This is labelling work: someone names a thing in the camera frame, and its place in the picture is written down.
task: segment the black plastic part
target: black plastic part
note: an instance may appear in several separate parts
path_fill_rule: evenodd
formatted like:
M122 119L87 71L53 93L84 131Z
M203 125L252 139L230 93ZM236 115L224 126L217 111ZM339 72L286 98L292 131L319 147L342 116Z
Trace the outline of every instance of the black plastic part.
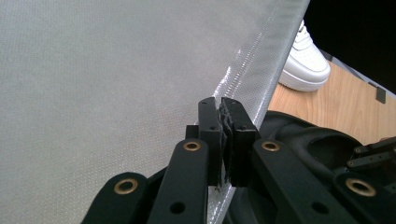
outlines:
M361 193L351 190L347 185L349 180L359 180L368 184L374 189L375 195L364 196ZM376 182L371 181L363 175L353 173L338 175L334 179L335 189L340 193L340 201L353 214L360 223L396 223L396 195L392 195ZM357 191L373 192L365 185L357 183L352 186Z
M116 185L122 180L133 179L137 186L133 186L131 182L120 185L121 190L135 189L130 193L118 194L115 191ZM92 205L82 220L82 223L136 223L139 219L140 207L145 199L147 190L147 179L134 173L124 173L116 175L102 187L92 202Z
M206 222L208 154L199 139L176 145L148 223Z
M284 144L254 144L252 163L275 202L276 223L357 223Z
M260 135L265 139L281 141L281 139L309 127L317 126L282 112L267 111L260 127Z
M238 101L222 98L219 110L224 132L228 136L224 151L227 176L234 187L245 187L250 179L252 146L261 138L260 134Z
M210 172L208 175L208 185L217 186L221 183L222 128L219 123L219 112L216 109L215 97L206 98L198 104L198 122L199 139L206 142L209 146Z
M186 126L186 136L187 138L198 138L199 137L199 126L198 125L187 125Z
M369 144L367 146L356 147L355 153L361 154L363 156L367 156L375 153L392 151L395 148L396 148L396 137L391 137L377 143Z
M393 160L392 152L382 152L371 156L350 160L346 165L350 171L373 169L382 166L384 162Z
M353 148L361 146L344 133L319 127L305 128L281 141L327 186L332 185L333 169L345 166L353 155Z

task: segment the shoe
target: shoe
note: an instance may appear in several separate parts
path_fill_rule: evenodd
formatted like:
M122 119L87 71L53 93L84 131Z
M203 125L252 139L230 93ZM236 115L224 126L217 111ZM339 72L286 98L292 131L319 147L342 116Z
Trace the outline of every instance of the shoe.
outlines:
M302 21L279 82L297 91L315 91L327 81L330 71Z

